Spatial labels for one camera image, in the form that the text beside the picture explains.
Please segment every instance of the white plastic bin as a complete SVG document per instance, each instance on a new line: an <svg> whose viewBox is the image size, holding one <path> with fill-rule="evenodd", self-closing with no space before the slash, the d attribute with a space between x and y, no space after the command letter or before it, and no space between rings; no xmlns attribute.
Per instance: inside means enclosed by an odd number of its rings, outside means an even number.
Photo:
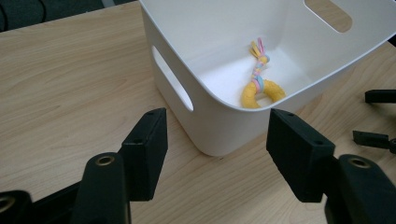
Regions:
<svg viewBox="0 0 396 224"><path fill-rule="evenodd" d="M304 0L140 0L158 89L192 142L223 156L267 131L272 107L295 111L396 33L393 0L334 0L352 19L335 31ZM287 97L260 109L240 105L260 37L264 76Z"/></svg>

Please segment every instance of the table surface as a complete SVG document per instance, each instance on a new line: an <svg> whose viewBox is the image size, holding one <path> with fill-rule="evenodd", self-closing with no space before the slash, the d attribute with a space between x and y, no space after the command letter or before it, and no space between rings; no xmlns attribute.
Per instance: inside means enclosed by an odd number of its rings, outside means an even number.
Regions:
<svg viewBox="0 0 396 224"><path fill-rule="evenodd" d="M166 107L156 89L137 2L0 34L0 191L33 200L78 182L85 163L118 151L142 115ZM396 156L360 147L352 130L396 137L396 107L364 92L396 87L385 43L297 115L336 144L335 157L376 162L396 183ZM132 203L134 223L326 223L300 203L265 150L265 135L221 158L191 142L168 108L169 150L155 197Z"/></svg>

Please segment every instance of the bin handle cutout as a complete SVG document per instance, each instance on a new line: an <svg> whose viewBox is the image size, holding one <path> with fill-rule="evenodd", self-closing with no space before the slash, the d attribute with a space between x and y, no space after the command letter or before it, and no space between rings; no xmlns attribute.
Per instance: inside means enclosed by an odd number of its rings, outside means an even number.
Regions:
<svg viewBox="0 0 396 224"><path fill-rule="evenodd" d="M172 88L175 90L176 94L180 98L181 102L184 104L184 106L186 106L186 108L190 112L192 112L194 110L194 107L192 105L190 96L187 94L184 87L178 81L178 79L175 76L175 74L173 73L172 69L166 63L165 59L163 58L161 53L157 50L157 48L155 48L155 46L151 47L151 51L152 51L152 55L153 55L155 63L161 69L161 71L165 75L166 79L169 81Z"/></svg>
<svg viewBox="0 0 396 224"><path fill-rule="evenodd" d="M345 33L352 27L352 18L330 0L304 0L304 3L335 31Z"/></svg>

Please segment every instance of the wood grain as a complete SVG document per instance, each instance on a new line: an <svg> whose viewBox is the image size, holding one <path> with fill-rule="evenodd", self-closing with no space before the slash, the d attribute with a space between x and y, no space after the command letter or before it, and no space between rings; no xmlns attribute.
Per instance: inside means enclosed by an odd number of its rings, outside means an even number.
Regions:
<svg viewBox="0 0 396 224"><path fill-rule="evenodd" d="M138 3L0 34L0 191L34 201L81 179L86 161L120 143L150 109L168 108L151 75ZM396 157L359 147L352 130L396 137L396 107L367 105L396 87L386 43L298 115L336 145L336 156L377 162L396 183ZM169 151L154 200L132 203L134 223L326 223L323 203L299 203L265 150L265 135L208 157L168 113Z"/></svg>

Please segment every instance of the yellow ring toy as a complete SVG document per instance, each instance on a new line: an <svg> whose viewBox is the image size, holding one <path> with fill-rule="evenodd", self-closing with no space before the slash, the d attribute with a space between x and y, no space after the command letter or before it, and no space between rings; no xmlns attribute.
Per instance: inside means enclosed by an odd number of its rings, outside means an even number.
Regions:
<svg viewBox="0 0 396 224"><path fill-rule="evenodd" d="M269 63L269 57L265 55L262 40L258 39L259 46L254 41L251 42L250 53L257 58L257 63L253 69L252 79L242 91L242 107L260 108L256 101L256 94L265 93L273 102L279 101L286 97L286 93L274 81L263 80L260 73L264 66Z"/></svg>

